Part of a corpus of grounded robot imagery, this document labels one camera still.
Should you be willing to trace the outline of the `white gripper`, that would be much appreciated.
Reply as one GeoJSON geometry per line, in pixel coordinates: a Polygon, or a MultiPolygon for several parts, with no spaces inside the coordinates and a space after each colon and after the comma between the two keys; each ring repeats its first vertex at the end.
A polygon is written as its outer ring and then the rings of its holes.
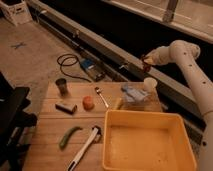
{"type": "Polygon", "coordinates": [[[166,65],[171,63],[169,48],[167,46],[158,47],[146,55],[145,63],[149,65],[166,65]]]}

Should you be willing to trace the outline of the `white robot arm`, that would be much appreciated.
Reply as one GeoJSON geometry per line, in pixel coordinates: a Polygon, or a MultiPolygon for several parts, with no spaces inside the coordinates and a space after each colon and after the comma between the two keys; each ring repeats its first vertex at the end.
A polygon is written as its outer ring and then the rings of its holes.
{"type": "Polygon", "coordinates": [[[206,123],[203,133],[198,171],[213,171],[213,82],[196,63],[200,47],[184,40],[160,46],[145,55],[149,65],[175,63],[186,79],[206,123]]]}

